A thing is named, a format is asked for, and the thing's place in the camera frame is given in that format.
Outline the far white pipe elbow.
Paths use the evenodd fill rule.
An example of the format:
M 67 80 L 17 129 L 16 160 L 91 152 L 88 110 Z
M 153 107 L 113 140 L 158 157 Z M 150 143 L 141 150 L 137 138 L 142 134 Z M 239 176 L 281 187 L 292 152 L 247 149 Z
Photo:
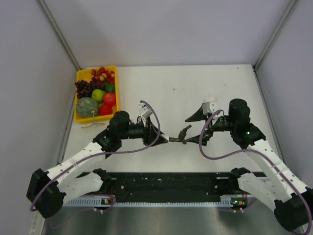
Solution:
M 203 103 L 206 103 L 206 102 L 216 102 L 216 98 L 214 96 L 207 96 L 206 98 L 203 99 Z

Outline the dark bronze water faucet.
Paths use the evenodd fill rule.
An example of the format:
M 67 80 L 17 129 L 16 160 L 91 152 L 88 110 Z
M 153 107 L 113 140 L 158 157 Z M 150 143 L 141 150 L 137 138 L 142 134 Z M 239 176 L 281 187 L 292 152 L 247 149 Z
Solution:
M 187 144 L 187 141 L 185 139 L 186 135 L 187 135 L 187 131 L 192 127 L 192 125 L 188 125 L 185 128 L 183 128 L 179 134 L 177 138 L 174 137 L 169 137 L 169 142 L 180 142 L 182 144 Z

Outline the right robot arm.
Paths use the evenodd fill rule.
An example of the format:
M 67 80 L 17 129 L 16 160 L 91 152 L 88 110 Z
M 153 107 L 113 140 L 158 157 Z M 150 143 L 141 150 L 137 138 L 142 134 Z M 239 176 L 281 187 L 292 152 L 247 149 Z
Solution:
M 205 121 L 198 136 L 188 139 L 197 143 L 201 154 L 209 160 L 221 160 L 238 153 L 247 154 L 269 179 L 266 183 L 245 168 L 232 170 L 228 188 L 232 193 L 245 191 L 275 215 L 278 223 L 287 231 L 307 225 L 308 235 L 313 227 L 313 190 L 302 182 L 273 151 L 262 131 L 250 121 L 250 108 L 243 99 L 230 101 L 228 114 L 215 107 L 214 102 L 204 102 L 186 122 Z M 203 146 L 215 132 L 230 132 L 232 140 L 241 148 L 220 157 L 209 157 Z

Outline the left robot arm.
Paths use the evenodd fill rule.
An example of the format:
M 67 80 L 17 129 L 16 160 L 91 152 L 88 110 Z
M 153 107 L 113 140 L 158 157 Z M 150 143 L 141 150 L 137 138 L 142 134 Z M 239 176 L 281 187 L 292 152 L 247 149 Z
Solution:
M 127 112 L 118 111 L 107 128 L 80 152 L 46 171 L 36 170 L 26 193 L 30 210 L 50 218 L 73 199 L 96 191 L 108 193 L 111 183 L 99 163 L 118 152 L 123 140 L 141 139 L 146 148 L 168 143 L 169 137 L 161 132 L 160 126 L 152 124 L 151 114 L 148 109 L 133 123 Z

